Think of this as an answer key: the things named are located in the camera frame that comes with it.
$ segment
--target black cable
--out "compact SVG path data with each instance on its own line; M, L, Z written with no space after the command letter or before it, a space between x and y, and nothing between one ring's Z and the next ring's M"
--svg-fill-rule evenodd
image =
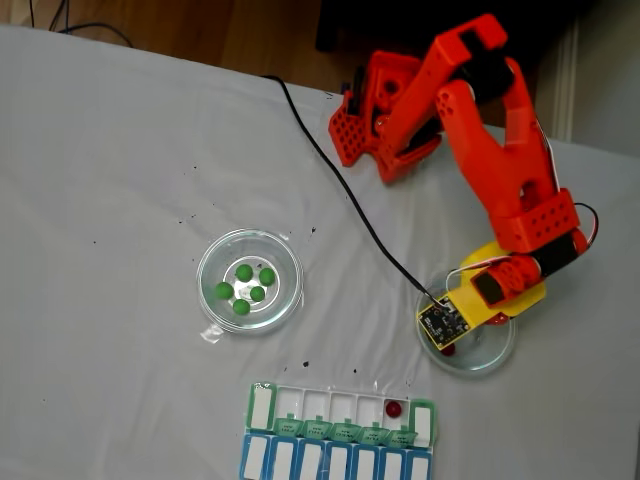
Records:
M71 30L69 30L69 4L71 0L67 0L67 11L64 17L64 29L67 31L67 35L71 35Z
M36 17L33 15L33 0L29 0L29 11L31 12L31 28L36 28Z
M378 246L380 251L384 254L384 256L387 257L387 260L389 260L393 264L393 266L396 267L400 271L400 273L402 273L407 278L407 280L409 280L409 282L411 282L411 284L414 287L416 287L422 293L427 295L429 297L429 299L435 305L440 305L440 302L438 302L429 293L429 291L425 287L423 287L422 284L418 280L416 280L413 277L413 275L411 275L402 265L400 265L400 263L393 257L393 255L391 255L391 253L389 253L389 251L386 249L386 247L382 244L382 242L378 238L378 234L376 233L376 231L371 226L371 223L369 223L369 219L367 218L367 216L362 211L362 208L360 207L360 204L358 203L358 200L356 199L355 195L351 191L351 188L349 188L349 185L347 184L345 179L340 174L340 171L331 162L331 160L329 160L329 157L327 157L327 155L322 151L320 146L316 143L314 138L309 133L309 130L307 130L307 127L305 126L305 124L303 123L302 119L300 118L300 115L298 114L298 110L296 109L295 105L293 104L293 100L291 100L291 96L289 95L289 90L287 89L287 86L282 81L282 79L280 77L276 77L275 75L263 75L263 78L268 78L269 80L274 80L274 81L276 81L276 82L278 82L280 84L280 86L282 87L282 90L284 91L284 96L287 98L287 102L289 103L289 107L291 107L291 112L293 113L293 116L296 118L296 121L298 122L298 125L300 125L300 128L302 129L302 131L305 134L305 136L307 137L307 139L311 142L311 145L313 145L313 148L316 149L316 152L318 152L318 155L320 155L320 158L322 158L322 160L324 160L324 163L326 163L327 166L331 169L333 174L336 176L336 178L338 179L338 181L342 185L342 188L344 188L345 192L347 192L347 195L351 199L351 202L353 203L353 206L355 207L356 211L358 212L358 215L360 216L360 219L362 220L362 223L364 223L364 226L367 227L367 230L369 231L369 234L371 235L371 238L373 238L373 241L376 243L376 245Z
M594 240L598 236L598 230L600 229L600 218L598 217L598 212L596 212L595 208L587 205L586 203L574 202L573 204L588 209L593 215L593 231L591 232L591 235L589 235L589 239L587 240L587 248L591 248L591 245L593 245Z
M72 25L72 26L70 26L68 28L64 28L62 30L58 30L58 33L71 33L71 32L73 32L75 30L80 30L82 28L90 28L90 27L107 28L107 29L111 30L113 33L115 33L116 35L118 35L120 38L122 38L125 42L127 42L127 45L129 47L134 48L133 47L133 43L131 43L131 40L129 40L129 38L127 38L127 36L124 33L122 33L117 28L112 27L108 23L102 23L102 22L82 23L80 25Z
M56 10L56 13L53 15L53 18L51 19L51 23L49 24L50 32L53 32L55 30L56 25L58 24L58 19L60 18L60 14L62 13L62 9L64 8L66 1L67 0L60 0L60 5L58 5L58 9Z

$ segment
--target gray wall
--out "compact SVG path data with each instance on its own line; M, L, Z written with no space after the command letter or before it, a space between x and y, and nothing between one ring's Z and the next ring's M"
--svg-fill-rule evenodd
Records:
M578 28L572 141L640 157L640 1L603 1Z

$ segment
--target wooden floor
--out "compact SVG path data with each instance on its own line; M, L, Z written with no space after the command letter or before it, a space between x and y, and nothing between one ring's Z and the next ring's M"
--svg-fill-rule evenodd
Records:
M47 29L60 0L33 0L36 28ZM376 40L343 34L334 53L315 47L321 0L70 0L69 25L104 22L135 48L287 82L339 92L351 82ZM30 26L28 0L0 0L0 22ZM64 27L64 15L57 29ZM87 28L79 37L123 44L112 32ZM535 91L535 77L527 78ZM499 102L482 108L487 123L504 125Z

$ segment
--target circuit board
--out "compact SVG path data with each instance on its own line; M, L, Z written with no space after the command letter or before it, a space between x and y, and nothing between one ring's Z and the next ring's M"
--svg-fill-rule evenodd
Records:
M420 312L418 321L431 341L442 350L469 332L471 327L451 303L449 297L442 297L439 302L444 305L444 308L431 305Z

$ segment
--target red robotic arm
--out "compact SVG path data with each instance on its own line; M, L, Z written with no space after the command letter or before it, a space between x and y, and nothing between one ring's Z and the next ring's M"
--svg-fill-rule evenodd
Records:
M488 306L514 298L587 248L569 191L553 159L522 72L504 57L507 35L483 15L438 35L423 62L376 52L361 92L347 92L329 132L343 165L370 153L385 182L407 173L440 142L444 129L458 166L484 205L511 258L478 273ZM484 128L480 100L501 97L504 145Z

